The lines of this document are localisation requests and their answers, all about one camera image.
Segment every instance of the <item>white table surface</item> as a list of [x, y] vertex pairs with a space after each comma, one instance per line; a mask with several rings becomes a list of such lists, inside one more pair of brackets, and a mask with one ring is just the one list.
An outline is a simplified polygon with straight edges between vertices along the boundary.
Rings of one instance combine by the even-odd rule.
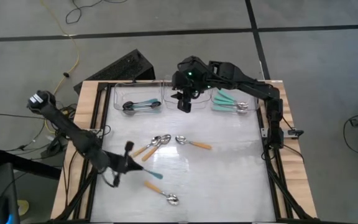
[[[242, 101], [253, 100], [237, 90], [227, 92], [233, 96], [242, 94]], [[112, 130], [104, 137], [104, 150], [123, 154], [126, 141], [133, 141], [137, 150], [157, 135], [171, 134], [172, 139], [147, 161], [141, 161], [146, 152], [135, 158], [146, 169], [163, 174], [162, 180], [144, 171], [129, 172], [113, 189], [98, 177], [91, 221], [274, 221], [266, 166], [260, 158], [263, 149], [255, 110], [242, 116], [217, 112], [211, 110], [210, 101], [205, 108], [186, 114], [162, 103], [160, 113], [128, 116], [113, 107], [114, 97], [110, 97], [106, 124]], [[179, 145], [176, 135], [210, 144], [213, 149]], [[177, 195], [179, 206], [169, 205], [164, 196], [145, 187], [145, 180]]]

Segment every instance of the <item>metal bracket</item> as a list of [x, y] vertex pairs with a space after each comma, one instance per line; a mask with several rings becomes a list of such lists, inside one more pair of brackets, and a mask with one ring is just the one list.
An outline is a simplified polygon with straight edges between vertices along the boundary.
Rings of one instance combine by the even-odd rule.
[[[262, 135], [262, 138], [267, 138], [268, 132], [269, 132], [268, 128], [260, 129], [260, 134]], [[284, 129], [283, 133], [284, 133], [284, 138], [299, 139], [299, 136], [303, 134], [303, 131], [293, 128], [293, 129]]]

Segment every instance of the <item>cable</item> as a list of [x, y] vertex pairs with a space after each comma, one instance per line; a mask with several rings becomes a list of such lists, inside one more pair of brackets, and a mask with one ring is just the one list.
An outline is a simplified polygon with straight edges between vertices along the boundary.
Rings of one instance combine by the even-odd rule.
[[48, 123], [47, 123], [47, 120], [46, 120], [46, 119], [44, 119], [44, 125], [45, 125], [45, 127], [47, 128], [47, 130], [49, 131], [49, 133], [51, 133], [51, 134], [55, 134], [55, 131], [52, 131], [52, 130], [49, 128], [49, 126], [48, 126]]
[[288, 127], [290, 127], [290, 129], [293, 130], [293, 127], [291, 127], [291, 125], [286, 121], [286, 119], [284, 118], [284, 116], [283, 116], [283, 120], [284, 120], [284, 122], [288, 125]]
[[45, 156], [45, 157], [40, 157], [40, 158], [33, 158], [33, 159], [30, 159], [30, 160], [51, 158], [51, 157], [53, 157], [53, 156], [56, 156], [56, 155], [60, 154], [61, 152], [63, 152], [63, 151], [56, 152], [55, 154], [53, 154], [53, 155], [51, 155], [51, 156]]
[[67, 37], [70, 38], [70, 40], [73, 42], [74, 46], [75, 46], [75, 49], [76, 49], [76, 52], [77, 52], [77, 59], [74, 63], [74, 65], [71, 67], [71, 69], [69, 69], [69, 71], [63, 73], [63, 78], [60, 80], [59, 84], [56, 86], [55, 90], [53, 91], [53, 94], [55, 95], [60, 87], [60, 85], [62, 85], [62, 83], [64, 82], [64, 80], [66, 78], [69, 78], [70, 77], [70, 74], [72, 71], [74, 71], [74, 69], [77, 67], [78, 65], [78, 62], [80, 61], [80, 49], [78, 48], [77, 46], [77, 43], [75, 42], [75, 40], [71, 37], [70, 34], [67, 34], [63, 28], [62, 28], [62, 25], [60, 25], [59, 23], [59, 20], [57, 19], [57, 17], [55, 16], [55, 14], [52, 12], [52, 10], [44, 3], [44, 0], [40, 0], [40, 3], [41, 5], [43, 5], [43, 7], [45, 7], [49, 14], [53, 17], [53, 19], [55, 20], [55, 22], [57, 23], [57, 25], [59, 26], [59, 29], [61, 30], [62, 33], [64, 33]]
[[0, 116], [11, 116], [11, 117], [15, 117], [15, 118], [43, 119], [41, 117], [35, 117], [35, 116], [23, 116], [23, 115], [4, 114], [4, 113], [0, 113]]
[[49, 143], [46, 144], [46, 145], [40, 146], [40, 147], [38, 147], [38, 148], [35, 148], [35, 149], [26, 149], [25, 151], [28, 151], [28, 152], [18, 153], [18, 154], [15, 154], [15, 156], [19, 156], [19, 155], [24, 155], [24, 154], [28, 154], [28, 153], [31, 153], [31, 152], [35, 152], [35, 151], [37, 151], [37, 150], [43, 149], [43, 148], [48, 147], [48, 146], [49, 146]]
[[356, 118], [356, 117], [358, 117], [358, 115], [355, 115], [355, 116], [349, 118], [349, 119], [346, 120], [345, 123], [343, 124], [343, 140], [345, 140], [345, 144], [346, 144], [346, 146], [347, 146], [350, 150], [354, 151], [355, 153], [358, 153], [358, 151], [354, 150], [354, 149], [349, 145], [349, 143], [347, 142], [347, 140], [346, 140], [346, 133], [345, 133], [346, 124], [347, 124], [348, 122], [350, 122], [350, 120], [352, 120], [352, 119], [354, 119], [354, 118]]
[[109, 132], [104, 133], [103, 136], [106, 136], [106, 135], [108, 135], [108, 134], [111, 132], [111, 127], [110, 127], [110, 125], [107, 125], [107, 124], [106, 124], [106, 125], [105, 125], [105, 128], [106, 128], [106, 127], [109, 127]]
[[302, 158], [302, 161], [303, 163], [305, 163], [305, 159], [303, 158], [302, 154], [300, 152], [298, 152], [297, 150], [291, 148], [290, 146], [286, 146], [284, 145], [286, 148], [288, 148], [289, 150], [293, 151], [295, 154], [298, 154], [301, 158]]
[[71, 157], [70, 165], [68, 165], [68, 178], [67, 178], [67, 188], [66, 188], [66, 207], [68, 206], [68, 191], [70, 189], [70, 174], [71, 174], [71, 165], [73, 163], [74, 157], [77, 154], [77, 150], [74, 152], [73, 156]]
[[11, 186], [15, 181], [17, 181], [19, 178], [21, 178], [22, 176], [24, 176], [24, 175], [26, 175], [26, 174], [28, 174], [28, 173], [24, 173], [24, 174], [22, 174], [22, 175], [16, 177], [14, 180], [12, 180], [12, 182], [10, 182], [10, 183], [6, 186], [5, 190], [1, 193], [0, 196], [4, 195], [4, 193], [5, 193], [6, 190], [9, 188], [9, 186]]
[[44, 127], [45, 127], [45, 124], [42, 123], [41, 130], [38, 132], [38, 134], [37, 134], [34, 138], [32, 138], [32, 140], [31, 140], [29, 143], [24, 144], [24, 145], [21, 145], [21, 146], [15, 148], [15, 149], [8, 149], [8, 150], [2, 150], [2, 151], [11, 152], [11, 151], [16, 151], [16, 150], [22, 150], [22, 151], [31, 150], [31, 149], [26, 149], [26, 150], [25, 150], [24, 148], [27, 147], [27, 146], [29, 146], [31, 143], [33, 143], [33, 142], [41, 135], [42, 130], [44, 130]]
[[[86, 7], [93, 7], [93, 6], [99, 4], [99, 3], [103, 2], [103, 1], [108, 2], [108, 3], [116, 3], [116, 4], [119, 4], [119, 3], [124, 3], [124, 2], [126, 2], [126, 1], [128, 1], [128, 0], [123, 0], [123, 1], [119, 1], [119, 2], [113, 2], [113, 1], [108, 1], [108, 0], [100, 0], [100, 1], [98, 1], [98, 2], [96, 2], [96, 3], [94, 3], [94, 4], [91, 4], [91, 5], [88, 5], [88, 6], [81, 6], [81, 7], [79, 7], [79, 6], [75, 3], [75, 0], [71, 0], [71, 2], [73, 3], [73, 5], [75, 6], [75, 9], [71, 10], [71, 11], [68, 12], [68, 14], [66, 15], [66, 24], [74, 24], [74, 23], [77, 23], [78, 21], [80, 21], [81, 16], [82, 16], [82, 10], [81, 10], [81, 9], [86, 8]], [[74, 21], [72, 21], [72, 22], [69, 22], [69, 21], [68, 21], [68, 16], [69, 16], [72, 12], [74, 12], [74, 11], [79, 11], [80, 14], [78, 15], [78, 18], [77, 18], [76, 20], [74, 20]]]
[[266, 160], [266, 157], [264, 157], [264, 155], [265, 155], [265, 151], [263, 151], [262, 154], [260, 155], [260, 158], [261, 158], [262, 160]]
[[65, 193], [66, 193], [66, 202], [65, 207], [68, 206], [68, 188], [67, 188], [67, 181], [66, 181], [66, 170], [63, 162], [63, 178], [65, 179]]

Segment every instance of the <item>spoon head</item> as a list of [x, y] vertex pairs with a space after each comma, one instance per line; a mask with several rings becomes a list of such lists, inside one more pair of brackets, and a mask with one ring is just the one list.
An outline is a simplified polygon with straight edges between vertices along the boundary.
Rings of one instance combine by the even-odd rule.
[[161, 141], [161, 136], [156, 136], [152, 139], [153, 146], [156, 146], [158, 142]]
[[158, 106], [161, 106], [161, 102], [159, 102], [159, 101], [155, 101], [150, 105], [150, 107], [153, 108], [153, 109], [158, 107]]
[[239, 113], [239, 114], [246, 114], [247, 110], [237, 110], [236, 112]]
[[161, 137], [161, 143], [162, 144], [168, 144], [168, 142], [171, 141], [171, 135], [166, 134]]
[[134, 102], [128, 101], [128, 102], [125, 102], [125, 103], [122, 105], [122, 108], [123, 108], [123, 109], [129, 109], [129, 108], [131, 108], [133, 105], [134, 105]]
[[185, 144], [186, 143], [186, 138], [183, 136], [176, 136], [175, 140], [179, 143], [179, 144]]
[[127, 115], [134, 115], [136, 114], [136, 111], [133, 108], [124, 108], [123, 111]]
[[176, 195], [174, 194], [168, 194], [167, 197], [167, 202], [171, 205], [178, 205], [179, 204], [179, 199]]

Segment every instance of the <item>utensil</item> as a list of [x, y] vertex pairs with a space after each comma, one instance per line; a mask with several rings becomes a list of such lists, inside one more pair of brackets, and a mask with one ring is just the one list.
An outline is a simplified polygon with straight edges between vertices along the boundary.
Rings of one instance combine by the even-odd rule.
[[227, 108], [227, 107], [218, 106], [218, 105], [213, 105], [212, 110], [224, 111], [224, 112], [235, 112], [235, 113], [239, 113], [239, 114], [247, 113], [247, 110], [241, 110], [241, 109], [235, 109], [235, 108]]
[[135, 158], [137, 155], [139, 155], [140, 153], [144, 152], [146, 149], [148, 149], [150, 146], [156, 146], [161, 140], [161, 136], [156, 136], [154, 138], [152, 138], [152, 141], [150, 142], [150, 144], [146, 145], [145, 147], [137, 150], [136, 152], [134, 152], [131, 156], [132, 158]]
[[142, 101], [142, 102], [138, 102], [138, 103], [134, 103], [132, 101], [127, 101], [122, 105], [122, 108], [131, 108], [134, 105], [143, 105], [143, 104], [147, 104], [147, 103], [153, 103], [158, 101], [158, 99], [154, 98], [154, 99], [150, 99], [150, 100], [146, 100], [146, 101]]
[[162, 136], [160, 142], [142, 158], [142, 161], [146, 161], [150, 156], [152, 156], [153, 153], [156, 152], [156, 150], [161, 146], [161, 144], [168, 144], [169, 141], [171, 141], [170, 134]]
[[154, 108], [156, 108], [158, 106], [161, 106], [161, 102], [155, 101], [150, 105], [135, 105], [135, 106], [132, 106], [132, 108], [150, 107], [150, 108], [154, 109]]
[[176, 195], [164, 193], [162, 190], [160, 190], [158, 187], [156, 187], [154, 184], [150, 183], [149, 181], [145, 181], [144, 185], [146, 187], [154, 190], [155, 192], [164, 195], [165, 198], [167, 199], [167, 202], [170, 205], [178, 205], [179, 204], [179, 199], [178, 199], [178, 197]]
[[163, 175], [162, 175], [162, 174], [159, 174], [159, 173], [156, 173], [156, 172], [152, 172], [152, 171], [149, 171], [149, 170], [144, 169], [144, 168], [143, 168], [143, 170], [146, 171], [146, 172], [148, 172], [149, 174], [153, 175], [154, 177], [160, 179], [160, 180], [163, 178]]
[[233, 96], [229, 95], [228, 93], [224, 92], [223, 90], [219, 90], [218, 94], [214, 98], [213, 103], [217, 105], [223, 105], [223, 106], [236, 106], [240, 110], [244, 110], [248, 108], [248, 103], [244, 102], [238, 102]]
[[134, 110], [133, 108], [125, 108], [122, 110], [122, 112], [124, 112], [124, 114], [126, 115], [134, 115], [137, 112], [143, 112], [143, 113], [159, 113], [160, 110], [157, 110], [156, 108], [153, 108], [155, 110], [148, 110], [148, 109], [144, 109], [144, 110]]
[[244, 102], [228, 102], [228, 101], [220, 101], [220, 100], [213, 100], [212, 101], [214, 104], [219, 105], [219, 106], [236, 106], [239, 109], [247, 109], [248, 108], [248, 103], [244, 103]]
[[204, 143], [200, 143], [200, 142], [193, 142], [193, 141], [188, 141], [184, 136], [176, 136], [175, 140], [179, 143], [179, 144], [186, 144], [186, 143], [190, 143], [194, 146], [197, 147], [202, 147], [204, 149], [212, 149], [212, 146], [210, 146], [209, 144], [204, 144]]

